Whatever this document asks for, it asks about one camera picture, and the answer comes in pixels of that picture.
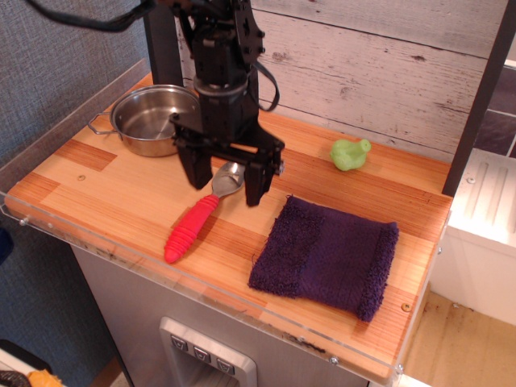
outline control panel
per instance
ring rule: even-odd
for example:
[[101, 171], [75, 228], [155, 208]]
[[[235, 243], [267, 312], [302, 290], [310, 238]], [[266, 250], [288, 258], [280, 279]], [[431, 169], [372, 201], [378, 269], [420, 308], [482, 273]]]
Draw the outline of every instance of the control panel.
[[255, 362], [178, 321], [163, 317], [161, 341], [177, 387], [257, 387]]

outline black cable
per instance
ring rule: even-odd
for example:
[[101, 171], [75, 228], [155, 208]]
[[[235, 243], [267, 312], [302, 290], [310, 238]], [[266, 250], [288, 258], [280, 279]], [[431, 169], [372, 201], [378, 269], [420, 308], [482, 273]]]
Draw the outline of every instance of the black cable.
[[32, 6], [32, 8], [37, 10], [42, 16], [44, 16], [47, 19], [51, 19], [54, 22], [74, 27], [83, 27], [89, 28], [91, 30], [106, 32], [125, 31], [129, 28], [130, 25], [133, 24], [134, 21], [141, 18], [142, 16], [145, 16], [156, 6], [153, 0], [146, 0], [145, 2], [142, 2], [140, 5], [136, 6], [126, 14], [120, 15], [119, 17], [114, 18], [112, 20], [107, 20], [103, 22], [100, 20], [85, 18], [79, 15], [71, 15], [66, 14], [64, 12], [49, 10], [44, 6], [41, 6], [35, 0], [25, 0], [25, 2]]
[[192, 43], [194, 41], [194, 30], [192, 29], [192, 26], [190, 26], [188, 15], [184, 10], [179, 10], [177, 14], [183, 35], [185, 36], [186, 45], [188, 46], [189, 51], [193, 53], [194, 50], [192, 49]]
[[265, 77], [267, 79], [269, 79], [273, 85], [274, 85], [274, 89], [276, 89], [276, 93], [274, 94], [274, 99], [273, 99], [273, 102], [271, 103], [271, 106], [269, 106], [267, 109], [263, 108], [262, 105], [260, 104], [259, 101], [257, 101], [253, 94], [251, 93], [251, 97], [252, 97], [252, 100], [258, 105], [258, 107], [263, 110], [263, 111], [273, 111], [274, 109], [276, 109], [276, 106], [277, 104], [279, 103], [280, 101], [280, 88], [278, 87], [277, 85], [277, 82], [276, 82], [276, 79], [274, 78], [273, 74], [268, 71], [265, 66], [263, 66], [260, 62], [256, 62], [254, 64], [254, 66], [256, 67], [256, 69], [261, 72], [262, 74], [265, 75]]

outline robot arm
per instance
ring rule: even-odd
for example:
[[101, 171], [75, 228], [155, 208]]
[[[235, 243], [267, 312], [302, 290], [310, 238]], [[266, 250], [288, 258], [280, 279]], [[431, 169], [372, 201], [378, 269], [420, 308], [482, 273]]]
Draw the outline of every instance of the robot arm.
[[[156, 5], [143, 0], [130, 12], [97, 21], [48, 10], [25, 0], [58, 23], [100, 31], [123, 31]], [[177, 16], [195, 63], [194, 87], [201, 117], [172, 114], [175, 141], [190, 184], [201, 189], [212, 178], [211, 157], [245, 165], [246, 198], [256, 206], [283, 169], [285, 145], [258, 123], [258, 72], [276, 87], [268, 110], [279, 100], [274, 77], [259, 62], [264, 33], [256, 25], [249, 0], [160, 0]]]

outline red spoon handle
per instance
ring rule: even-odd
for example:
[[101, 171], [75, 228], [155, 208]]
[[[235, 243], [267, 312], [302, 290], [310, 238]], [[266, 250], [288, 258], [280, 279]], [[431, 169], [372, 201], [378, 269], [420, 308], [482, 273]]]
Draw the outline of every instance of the red spoon handle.
[[186, 253], [217, 206], [218, 197], [213, 194], [205, 196], [195, 203], [195, 206], [188, 211], [170, 234], [169, 240], [164, 246], [164, 260], [171, 264]]

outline black metal pole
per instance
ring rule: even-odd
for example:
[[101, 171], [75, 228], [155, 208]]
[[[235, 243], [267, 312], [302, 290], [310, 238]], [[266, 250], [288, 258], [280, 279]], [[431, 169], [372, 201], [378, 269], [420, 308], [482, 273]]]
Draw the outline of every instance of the black metal pole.
[[144, 16], [148, 56], [155, 85], [183, 86], [176, 21], [168, 6], [158, 4]]
[[498, 29], [497, 37], [494, 40], [493, 49], [485, 66], [484, 75], [476, 92], [468, 121], [451, 163], [452, 167], [444, 183], [443, 194], [445, 195], [455, 196], [459, 188], [460, 179], [468, 163], [476, 135], [481, 127], [485, 112], [491, 101], [491, 96], [509, 53], [514, 34], [516, 34], [516, 0], [509, 0]]

